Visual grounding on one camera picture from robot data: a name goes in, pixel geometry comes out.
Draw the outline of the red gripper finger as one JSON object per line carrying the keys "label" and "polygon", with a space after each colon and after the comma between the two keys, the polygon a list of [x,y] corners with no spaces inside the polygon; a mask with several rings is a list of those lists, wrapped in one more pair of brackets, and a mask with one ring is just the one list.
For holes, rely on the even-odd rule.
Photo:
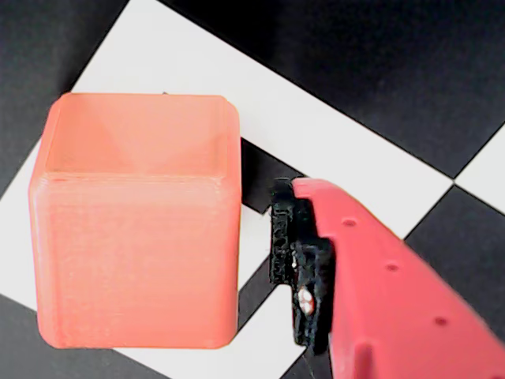
{"label": "red gripper finger", "polygon": [[294,341],[335,378],[501,378],[504,345],[363,204],[330,182],[271,191],[269,278],[291,289]]}

